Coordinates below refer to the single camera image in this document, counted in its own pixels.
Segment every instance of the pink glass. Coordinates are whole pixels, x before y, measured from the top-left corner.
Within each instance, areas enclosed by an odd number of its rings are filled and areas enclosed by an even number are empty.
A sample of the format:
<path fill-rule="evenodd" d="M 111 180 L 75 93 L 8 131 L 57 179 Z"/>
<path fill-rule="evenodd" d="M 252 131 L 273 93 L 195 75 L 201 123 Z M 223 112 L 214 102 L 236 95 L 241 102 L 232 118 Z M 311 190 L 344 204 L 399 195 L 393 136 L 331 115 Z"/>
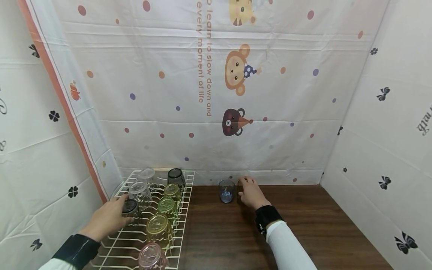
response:
<path fill-rule="evenodd" d="M 165 257 L 165 253 L 158 244 L 148 243 L 140 251 L 138 264 L 140 270 L 165 270 L 165 267 L 168 266 L 168 261 Z"/>

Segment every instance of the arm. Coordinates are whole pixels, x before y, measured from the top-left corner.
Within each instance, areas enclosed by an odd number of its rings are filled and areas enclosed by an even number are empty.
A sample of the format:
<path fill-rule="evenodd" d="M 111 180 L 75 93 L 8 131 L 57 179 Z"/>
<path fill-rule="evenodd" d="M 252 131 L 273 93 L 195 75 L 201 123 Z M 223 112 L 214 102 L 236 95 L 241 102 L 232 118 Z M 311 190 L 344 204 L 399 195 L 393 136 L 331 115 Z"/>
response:
<path fill-rule="evenodd" d="M 128 194 L 113 197 L 102 205 L 94 212 L 84 229 L 70 236 L 52 259 L 39 270 L 82 270 L 95 258 L 103 238 L 133 222 L 133 218 L 121 215 L 127 198 Z"/>
<path fill-rule="evenodd" d="M 266 226 L 263 226 L 266 227 L 265 229 L 261 227 L 261 233 L 267 232 L 266 241 L 273 251 L 279 270 L 317 270 L 282 217 L 267 201 L 258 183 L 248 176 L 240 177 L 239 181 L 243 184 L 243 192 L 238 194 L 244 204 L 255 210 L 257 214 L 255 222 L 269 221 Z"/>

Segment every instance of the wooden tabletop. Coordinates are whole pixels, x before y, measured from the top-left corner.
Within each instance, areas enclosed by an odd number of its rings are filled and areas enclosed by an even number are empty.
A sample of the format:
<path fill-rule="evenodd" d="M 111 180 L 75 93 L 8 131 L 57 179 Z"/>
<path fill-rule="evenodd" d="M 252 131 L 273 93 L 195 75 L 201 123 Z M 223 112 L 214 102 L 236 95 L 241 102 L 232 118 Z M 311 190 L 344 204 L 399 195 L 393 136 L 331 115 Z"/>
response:
<path fill-rule="evenodd" d="M 262 186 L 319 270 L 391 270 L 366 237 L 320 186 Z M 194 186 L 179 269 L 277 269 L 254 226 L 254 214 L 217 186 Z"/>

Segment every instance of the left hand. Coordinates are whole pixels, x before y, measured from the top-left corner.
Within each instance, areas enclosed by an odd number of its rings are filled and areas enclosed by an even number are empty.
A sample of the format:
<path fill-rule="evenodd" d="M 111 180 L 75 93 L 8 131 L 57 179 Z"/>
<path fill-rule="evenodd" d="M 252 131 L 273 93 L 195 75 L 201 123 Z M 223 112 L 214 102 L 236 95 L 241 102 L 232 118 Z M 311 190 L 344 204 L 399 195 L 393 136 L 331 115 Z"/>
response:
<path fill-rule="evenodd" d="M 79 234 L 100 242 L 106 236 L 115 233 L 133 222 L 132 217 L 121 215 L 123 204 L 127 199 L 129 199 L 129 194 L 127 193 L 121 197 L 112 197 L 109 202 L 106 202 L 93 213 L 90 222 Z"/>

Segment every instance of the white sleeve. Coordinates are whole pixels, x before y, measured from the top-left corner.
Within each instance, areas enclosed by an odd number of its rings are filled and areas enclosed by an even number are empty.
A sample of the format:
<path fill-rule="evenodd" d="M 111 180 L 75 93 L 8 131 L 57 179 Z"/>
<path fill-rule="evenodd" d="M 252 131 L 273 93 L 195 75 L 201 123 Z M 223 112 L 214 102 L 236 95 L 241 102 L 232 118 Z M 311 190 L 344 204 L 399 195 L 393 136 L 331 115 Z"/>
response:
<path fill-rule="evenodd" d="M 302 245 L 284 221 L 278 221 L 267 229 L 270 245 L 279 270 L 317 270 Z"/>
<path fill-rule="evenodd" d="M 75 266 L 59 259 L 51 259 L 39 270 L 76 270 Z"/>

